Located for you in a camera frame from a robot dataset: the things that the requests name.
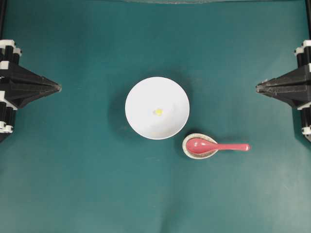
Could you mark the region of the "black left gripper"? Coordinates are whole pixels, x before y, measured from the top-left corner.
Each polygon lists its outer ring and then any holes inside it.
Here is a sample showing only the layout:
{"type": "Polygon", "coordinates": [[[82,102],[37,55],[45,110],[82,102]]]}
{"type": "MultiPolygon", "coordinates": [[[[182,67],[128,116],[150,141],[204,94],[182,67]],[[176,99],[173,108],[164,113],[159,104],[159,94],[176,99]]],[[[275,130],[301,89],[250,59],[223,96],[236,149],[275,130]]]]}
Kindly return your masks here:
{"type": "Polygon", "coordinates": [[[61,91],[61,86],[18,65],[22,55],[14,40],[0,41],[0,142],[14,132],[17,109],[61,91]],[[31,85],[7,85],[15,83],[31,85]]]}

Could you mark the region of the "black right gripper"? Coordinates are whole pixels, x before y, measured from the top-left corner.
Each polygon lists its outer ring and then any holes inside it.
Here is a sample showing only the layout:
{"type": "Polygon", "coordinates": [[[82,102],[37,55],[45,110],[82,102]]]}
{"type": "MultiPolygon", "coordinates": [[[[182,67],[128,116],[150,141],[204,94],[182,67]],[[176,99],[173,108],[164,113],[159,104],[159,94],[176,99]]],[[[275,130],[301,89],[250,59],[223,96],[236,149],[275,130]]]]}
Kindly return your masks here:
{"type": "Polygon", "coordinates": [[[296,48],[298,68],[256,86],[258,93],[287,103],[300,111],[301,132],[311,141],[311,40],[296,48]],[[303,87],[285,87],[302,85],[303,87]]]}

